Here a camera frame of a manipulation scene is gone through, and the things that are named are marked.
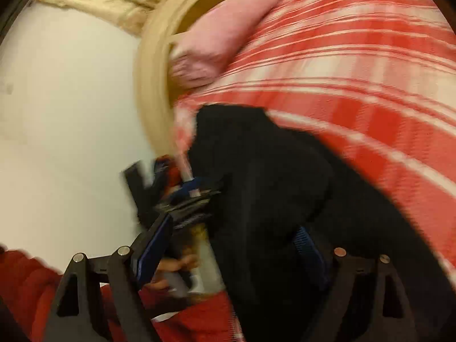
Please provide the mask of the red sleeve forearm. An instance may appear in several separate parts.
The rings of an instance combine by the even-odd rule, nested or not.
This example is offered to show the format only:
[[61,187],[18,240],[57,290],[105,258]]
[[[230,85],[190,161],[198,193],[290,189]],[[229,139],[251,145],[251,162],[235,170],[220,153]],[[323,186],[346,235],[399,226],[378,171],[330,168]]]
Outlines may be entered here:
[[[50,306],[61,275],[37,258],[19,250],[1,248],[1,298],[30,341],[44,337]],[[169,300],[167,290],[142,288],[147,311],[157,311]],[[163,341],[243,341],[227,294],[204,297],[168,319],[155,322]]]

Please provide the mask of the left hand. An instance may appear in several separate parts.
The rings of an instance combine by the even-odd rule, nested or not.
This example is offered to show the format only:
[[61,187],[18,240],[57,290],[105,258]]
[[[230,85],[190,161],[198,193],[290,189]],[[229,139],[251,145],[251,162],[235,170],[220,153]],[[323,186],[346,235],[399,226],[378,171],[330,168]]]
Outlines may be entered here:
[[145,289],[153,291],[170,290],[172,286],[165,278],[169,273],[192,272],[199,264],[199,257],[194,253],[184,253],[180,259],[163,258],[149,283],[144,285]]

